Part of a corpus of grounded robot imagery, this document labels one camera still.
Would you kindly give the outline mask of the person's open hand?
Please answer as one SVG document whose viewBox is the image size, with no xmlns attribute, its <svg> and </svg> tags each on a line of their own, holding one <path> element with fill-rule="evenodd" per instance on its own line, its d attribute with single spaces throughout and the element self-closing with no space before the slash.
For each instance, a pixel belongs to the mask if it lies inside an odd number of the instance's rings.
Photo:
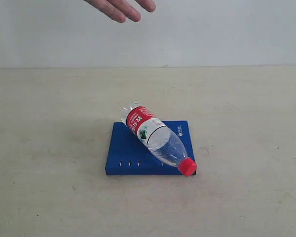
<svg viewBox="0 0 296 237">
<path fill-rule="evenodd" d="M 126 0 L 86 0 L 89 5 L 118 23 L 125 23 L 127 19 L 139 22 L 141 14 Z"/>
</svg>

